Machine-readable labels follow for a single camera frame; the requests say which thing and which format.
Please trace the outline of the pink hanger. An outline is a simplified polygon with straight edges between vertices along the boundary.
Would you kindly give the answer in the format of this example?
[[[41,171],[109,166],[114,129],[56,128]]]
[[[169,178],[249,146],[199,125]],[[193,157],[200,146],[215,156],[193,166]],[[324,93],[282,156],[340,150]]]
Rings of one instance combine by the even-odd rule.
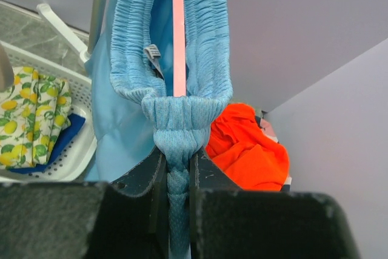
[[[186,95],[186,36],[184,0],[172,0],[173,6],[173,96]]]

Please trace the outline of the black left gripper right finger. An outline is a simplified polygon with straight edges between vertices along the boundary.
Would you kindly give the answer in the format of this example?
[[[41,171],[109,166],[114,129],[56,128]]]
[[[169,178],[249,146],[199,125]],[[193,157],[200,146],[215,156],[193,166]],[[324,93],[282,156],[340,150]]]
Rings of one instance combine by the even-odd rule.
[[[341,206],[311,192],[243,190],[201,149],[190,160],[193,258],[359,258]]]

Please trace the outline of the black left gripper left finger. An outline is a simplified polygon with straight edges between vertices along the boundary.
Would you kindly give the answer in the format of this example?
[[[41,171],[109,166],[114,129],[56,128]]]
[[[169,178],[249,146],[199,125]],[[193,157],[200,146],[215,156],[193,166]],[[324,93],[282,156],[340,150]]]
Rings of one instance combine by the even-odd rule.
[[[2,258],[167,258],[166,159],[112,183],[2,183]]]

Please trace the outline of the light blue shorts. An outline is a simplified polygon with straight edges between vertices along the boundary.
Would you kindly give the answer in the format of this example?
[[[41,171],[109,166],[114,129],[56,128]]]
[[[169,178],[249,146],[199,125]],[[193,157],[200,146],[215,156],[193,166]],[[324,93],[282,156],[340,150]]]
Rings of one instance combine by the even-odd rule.
[[[233,94],[227,0],[184,0],[186,94],[173,94],[173,1],[109,0],[85,67],[98,142],[88,181],[115,181],[154,147],[167,159],[169,256],[189,258],[189,161]]]

